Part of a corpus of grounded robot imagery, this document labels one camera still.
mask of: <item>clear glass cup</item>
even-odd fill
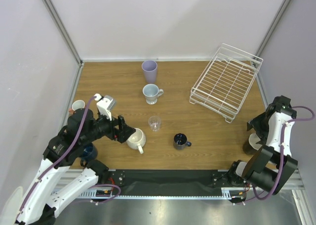
[[[158,131],[161,125],[161,118],[159,116],[152,116],[149,118],[148,124],[152,131]]]

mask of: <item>mug handle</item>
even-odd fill
[[[81,165],[82,167],[86,167],[86,166],[88,165],[88,163],[87,163],[87,162],[84,163],[84,161],[85,161],[85,160],[83,160],[83,159],[80,160],[80,165]]]
[[[163,89],[159,89],[158,91],[158,97],[161,96],[163,94]]]
[[[140,154],[143,154],[144,150],[143,150],[142,145],[139,143],[139,144],[137,144],[137,147],[138,147],[138,151],[140,152]]]

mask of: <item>cup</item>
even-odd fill
[[[83,154],[80,156],[80,165],[82,167],[86,167],[88,162],[91,160],[96,159],[98,156],[98,150],[93,145],[93,143],[88,143],[86,146],[84,146]]]
[[[85,102],[83,100],[76,100],[72,105],[71,108],[73,111],[84,108]]]
[[[142,69],[147,83],[155,83],[157,78],[158,65],[153,60],[147,60],[142,63]]]
[[[146,102],[153,105],[157,102],[157,98],[163,94],[163,89],[159,89],[155,84],[147,84],[143,88],[143,94],[146,98]]]
[[[138,149],[138,151],[141,154],[143,154],[144,153],[143,146],[146,143],[146,136],[142,130],[138,128],[135,128],[135,129],[136,129],[136,132],[133,133],[126,142],[130,148]]]
[[[158,131],[161,125],[161,118],[158,116],[152,116],[149,118],[148,124],[152,131]]]
[[[185,147],[191,147],[192,143],[190,143],[187,137],[184,134],[176,134],[173,138],[173,146],[177,150],[182,150]]]

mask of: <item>purple plastic cup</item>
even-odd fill
[[[147,83],[155,83],[157,78],[158,65],[153,60],[147,60],[142,63],[142,69]]]

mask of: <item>light blue mug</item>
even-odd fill
[[[147,84],[143,88],[143,94],[146,102],[153,105],[157,103],[158,97],[163,94],[163,89],[159,89],[159,87],[155,84]]]

